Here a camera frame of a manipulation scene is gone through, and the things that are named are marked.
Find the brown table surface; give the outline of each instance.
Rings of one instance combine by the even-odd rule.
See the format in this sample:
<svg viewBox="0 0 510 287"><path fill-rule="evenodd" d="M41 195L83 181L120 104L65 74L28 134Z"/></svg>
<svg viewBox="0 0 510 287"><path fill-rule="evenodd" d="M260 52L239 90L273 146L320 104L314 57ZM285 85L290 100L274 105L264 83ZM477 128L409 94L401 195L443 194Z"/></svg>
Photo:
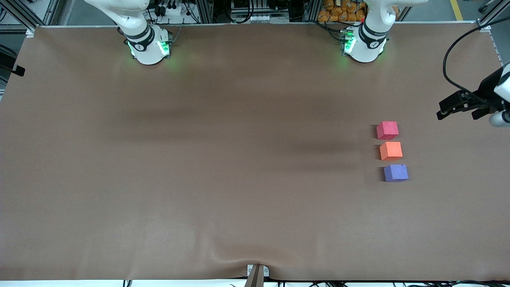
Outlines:
<svg viewBox="0 0 510 287"><path fill-rule="evenodd" d="M373 63L314 25L37 29L1 102L0 279L510 278L510 129L436 119L471 24L395 25ZM451 55L476 89L488 33ZM382 182L381 121L410 180Z"/></svg>

